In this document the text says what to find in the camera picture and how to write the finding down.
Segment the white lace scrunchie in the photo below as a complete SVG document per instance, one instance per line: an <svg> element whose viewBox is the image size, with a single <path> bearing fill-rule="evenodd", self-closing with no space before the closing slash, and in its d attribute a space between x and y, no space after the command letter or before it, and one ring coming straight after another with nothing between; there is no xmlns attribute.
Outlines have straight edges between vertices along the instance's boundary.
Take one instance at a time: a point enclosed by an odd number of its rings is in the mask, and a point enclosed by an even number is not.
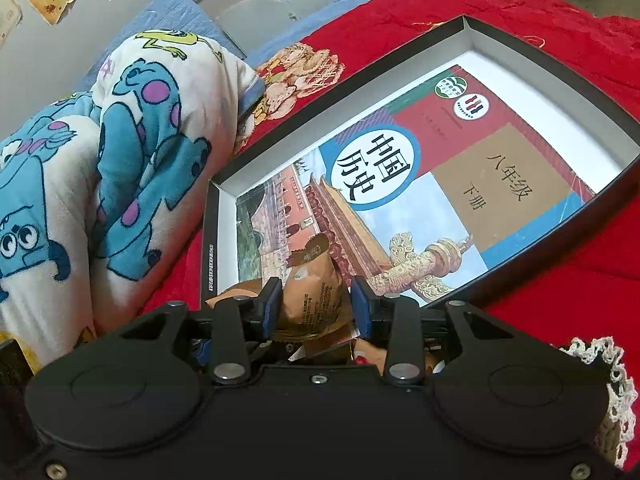
<svg viewBox="0 0 640 480"><path fill-rule="evenodd" d="M634 404L639 393L634 378L627 373L625 350L612 336L584 341L574 337L560 350L592 368L603 370L608 392L608 407L593 444L598 452L618 469L625 467L629 445L634 442L637 416Z"/></svg>

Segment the blue pillow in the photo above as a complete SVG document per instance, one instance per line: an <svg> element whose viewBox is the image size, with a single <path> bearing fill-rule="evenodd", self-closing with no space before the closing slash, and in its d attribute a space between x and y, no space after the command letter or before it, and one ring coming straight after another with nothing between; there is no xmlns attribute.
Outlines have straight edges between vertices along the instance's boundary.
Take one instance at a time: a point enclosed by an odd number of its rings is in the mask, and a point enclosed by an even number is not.
<svg viewBox="0 0 640 480"><path fill-rule="evenodd" d="M76 84L75 90L88 91L96 82L96 76L110 53L128 37L148 29L196 32L216 40L238 58L245 58L240 48L194 0L152 0L105 46L84 78Z"/></svg>

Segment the Chinese history textbook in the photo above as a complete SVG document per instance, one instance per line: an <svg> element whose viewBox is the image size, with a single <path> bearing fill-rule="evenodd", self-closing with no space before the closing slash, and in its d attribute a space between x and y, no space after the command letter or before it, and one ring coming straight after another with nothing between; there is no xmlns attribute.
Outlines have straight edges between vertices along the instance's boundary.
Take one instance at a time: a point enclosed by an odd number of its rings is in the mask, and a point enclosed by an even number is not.
<svg viewBox="0 0 640 480"><path fill-rule="evenodd" d="M236 274L286 278L323 233L342 278L432 301L592 199L552 128L580 131L515 78L462 56L281 164L236 200Z"/></svg>

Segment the brown pyramid snack packet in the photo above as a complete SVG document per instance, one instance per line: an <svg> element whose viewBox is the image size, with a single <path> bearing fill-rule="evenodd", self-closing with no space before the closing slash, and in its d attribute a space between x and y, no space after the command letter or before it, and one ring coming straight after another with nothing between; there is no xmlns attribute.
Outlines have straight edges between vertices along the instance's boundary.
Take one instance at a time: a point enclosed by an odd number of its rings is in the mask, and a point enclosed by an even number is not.
<svg viewBox="0 0 640 480"><path fill-rule="evenodd" d="M292 344L316 340L351 320L347 286L330 255L328 237L319 233L291 254L273 339Z"/></svg>

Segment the cartoon monster fleece blanket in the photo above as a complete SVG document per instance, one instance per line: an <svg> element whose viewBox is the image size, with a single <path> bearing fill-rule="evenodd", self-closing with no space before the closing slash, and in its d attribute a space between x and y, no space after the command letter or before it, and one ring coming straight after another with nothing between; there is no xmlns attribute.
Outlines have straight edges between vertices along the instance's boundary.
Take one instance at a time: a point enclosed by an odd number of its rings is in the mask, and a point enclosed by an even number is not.
<svg viewBox="0 0 640 480"><path fill-rule="evenodd" d="M217 41L146 30L2 142L1 337L33 370L137 316L264 91Z"/></svg>

